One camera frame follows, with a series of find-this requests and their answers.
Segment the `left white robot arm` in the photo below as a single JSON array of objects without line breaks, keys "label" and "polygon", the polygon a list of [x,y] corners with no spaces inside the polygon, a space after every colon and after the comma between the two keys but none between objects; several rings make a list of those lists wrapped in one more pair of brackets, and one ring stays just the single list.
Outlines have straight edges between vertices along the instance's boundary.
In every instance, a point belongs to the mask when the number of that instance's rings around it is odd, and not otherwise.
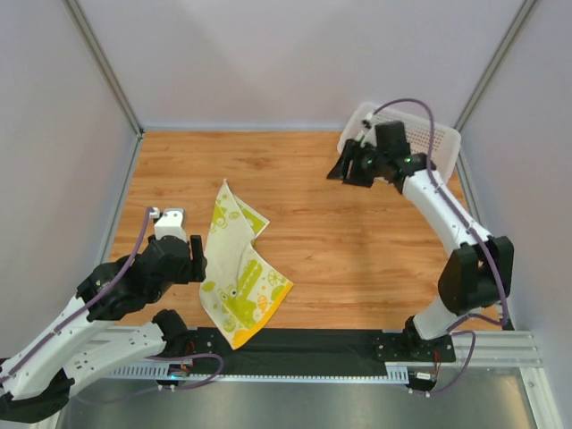
[{"label": "left white robot arm", "polygon": [[150,236],[114,262],[98,265],[60,315],[24,350],[1,362],[1,418],[33,424],[115,368],[140,358],[178,358],[191,350],[188,328],[174,310],[94,349],[87,344],[126,315],[156,303],[174,285],[201,283],[206,257],[198,235]]}]

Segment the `aluminium front rail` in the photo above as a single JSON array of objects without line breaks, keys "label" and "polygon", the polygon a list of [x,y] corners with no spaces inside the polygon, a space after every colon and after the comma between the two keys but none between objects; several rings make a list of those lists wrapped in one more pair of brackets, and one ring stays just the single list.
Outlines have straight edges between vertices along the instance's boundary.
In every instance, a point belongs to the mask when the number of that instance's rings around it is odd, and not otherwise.
[{"label": "aluminium front rail", "polygon": [[530,332],[477,331],[455,332],[449,340],[435,341],[418,351],[406,352],[397,331],[263,329],[247,346],[276,351],[282,344],[300,345],[302,341],[337,340],[344,347],[354,342],[375,350],[375,356],[390,364],[432,362],[435,355],[442,363],[459,364],[466,358],[479,367],[540,367],[542,360]]}]

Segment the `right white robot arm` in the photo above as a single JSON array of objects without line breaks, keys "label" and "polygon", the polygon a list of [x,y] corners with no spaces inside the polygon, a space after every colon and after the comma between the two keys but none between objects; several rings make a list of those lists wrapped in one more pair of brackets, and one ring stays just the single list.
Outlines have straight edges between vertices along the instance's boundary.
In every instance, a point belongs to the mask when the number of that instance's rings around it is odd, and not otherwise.
[{"label": "right white robot arm", "polygon": [[403,122],[382,122],[347,139],[327,177],[347,185],[373,186],[380,179],[411,202],[433,228],[448,261],[437,282],[437,296],[410,317],[410,342],[434,341],[483,309],[508,306],[514,246],[495,237],[454,198],[433,163],[432,152],[415,153]]}]

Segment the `white perforated plastic basket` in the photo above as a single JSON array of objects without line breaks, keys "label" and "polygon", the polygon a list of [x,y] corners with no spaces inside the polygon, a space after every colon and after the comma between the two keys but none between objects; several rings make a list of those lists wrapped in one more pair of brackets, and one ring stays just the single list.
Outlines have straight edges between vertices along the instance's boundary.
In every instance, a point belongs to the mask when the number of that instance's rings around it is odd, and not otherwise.
[{"label": "white perforated plastic basket", "polygon": [[[358,106],[349,118],[349,122],[341,133],[337,151],[341,154],[347,139],[360,137],[367,133],[363,120],[370,116],[376,106],[365,102]],[[416,116],[405,113],[394,107],[387,107],[370,119],[372,125],[380,122],[401,121],[404,123],[407,140],[412,153],[427,153],[430,143],[430,121],[427,115]],[[433,134],[432,162],[441,175],[442,181],[448,183],[458,158],[461,136],[458,131],[436,123]]]}]

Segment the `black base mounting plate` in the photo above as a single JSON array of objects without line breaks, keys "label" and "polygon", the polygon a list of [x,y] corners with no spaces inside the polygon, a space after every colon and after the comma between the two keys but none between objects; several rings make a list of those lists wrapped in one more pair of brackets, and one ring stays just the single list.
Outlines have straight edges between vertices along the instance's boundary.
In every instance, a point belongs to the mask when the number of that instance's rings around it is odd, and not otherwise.
[{"label": "black base mounting plate", "polygon": [[[400,332],[404,340],[406,352],[418,351],[424,345],[432,345],[435,341],[449,340],[444,336],[437,340],[412,340]],[[280,345],[276,351],[249,347],[246,344],[233,350],[227,340],[215,328],[199,327],[189,331],[189,351],[197,354],[217,354],[223,358],[223,368],[232,371],[253,371],[260,374],[264,371],[292,371],[296,374],[331,374],[357,375],[373,374],[382,364],[388,364],[375,356],[375,350],[365,344],[350,343],[342,347],[337,340],[319,339],[302,341],[300,345]],[[442,363],[440,356],[435,355],[432,365]]]}]

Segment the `left aluminium frame post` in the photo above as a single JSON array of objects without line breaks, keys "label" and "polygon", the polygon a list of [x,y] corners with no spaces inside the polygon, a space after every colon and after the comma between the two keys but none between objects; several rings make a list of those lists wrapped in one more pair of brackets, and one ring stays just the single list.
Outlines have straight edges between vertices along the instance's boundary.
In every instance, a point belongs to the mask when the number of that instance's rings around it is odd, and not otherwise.
[{"label": "left aluminium frame post", "polygon": [[102,73],[108,88],[111,90],[114,99],[120,107],[128,124],[130,125],[130,128],[138,138],[141,138],[144,134],[144,127],[141,125],[140,120],[136,115],[129,99],[127,98],[120,81],[117,79],[113,67],[109,62],[107,55],[105,54],[104,49],[98,40],[96,32],[93,30],[88,16],[82,8],[80,2],[76,0],[63,0],[63,5],[70,15],[77,31],[84,40],[84,43],[86,44],[88,51],[93,57],[97,68]]}]

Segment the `right aluminium frame post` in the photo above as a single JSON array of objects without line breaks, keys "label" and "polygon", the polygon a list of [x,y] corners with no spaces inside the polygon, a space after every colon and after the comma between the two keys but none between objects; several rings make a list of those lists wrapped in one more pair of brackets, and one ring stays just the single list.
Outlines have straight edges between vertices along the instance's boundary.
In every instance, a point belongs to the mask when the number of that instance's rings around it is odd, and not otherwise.
[{"label": "right aluminium frame post", "polygon": [[471,114],[477,108],[481,98],[488,89],[498,70],[502,66],[511,48],[516,43],[519,34],[524,29],[538,4],[539,1],[537,0],[525,0],[521,2],[521,5],[518,7],[515,16],[504,32],[499,44],[493,52],[490,61],[484,68],[484,71],[476,83],[473,92],[471,93],[457,121],[455,122],[454,129],[458,132],[463,131],[467,125]]}]

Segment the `yellow lime patterned towel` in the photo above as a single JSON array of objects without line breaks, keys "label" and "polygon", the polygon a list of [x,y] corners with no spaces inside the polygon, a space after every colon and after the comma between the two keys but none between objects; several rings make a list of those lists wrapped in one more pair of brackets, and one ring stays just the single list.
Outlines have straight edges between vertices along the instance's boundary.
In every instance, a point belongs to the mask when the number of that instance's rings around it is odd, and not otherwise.
[{"label": "yellow lime patterned towel", "polygon": [[266,326],[293,287],[254,248],[269,224],[223,182],[206,239],[206,279],[199,299],[233,350]]}]

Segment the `aluminium frame post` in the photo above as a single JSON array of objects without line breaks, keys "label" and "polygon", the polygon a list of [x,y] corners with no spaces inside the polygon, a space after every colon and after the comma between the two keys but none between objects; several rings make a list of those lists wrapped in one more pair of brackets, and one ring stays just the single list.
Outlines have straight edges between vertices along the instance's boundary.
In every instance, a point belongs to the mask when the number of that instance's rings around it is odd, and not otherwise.
[{"label": "aluminium frame post", "polygon": [[104,49],[98,40],[96,32],[93,30],[88,16],[82,8],[80,2],[76,0],[63,0],[63,5],[70,15],[77,31],[84,40],[84,43],[86,44],[88,51],[93,57],[97,68],[102,73],[108,88],[111,90],[114,99],[120,107],[128,124],[130,125],[130,128],[138,138],[141,138],[144,134],[144,127],[141,125],[140,120],[136,115],[129,99],[127,98],[120,81],[117,79],[113,67],[109,62],[107,55],[105,54]]},{"label": "aluminium frame post", "polygon": [[493,52],[490,61],[484,68],[484,71],[476,83],[473,92],[471,93],[457,121],[455,122],[454,129],[458,132],[463,131],[467,125],[471,114],[477,108],[481,98],[488,89],[498,70],[502,66],[511,48],[516,43],[519,34],[524,29],[538,4],[539,1],[537,0],[525,0],[521,2],[521,5],[518,7],[515,16],[504,32],[499,44]]}]

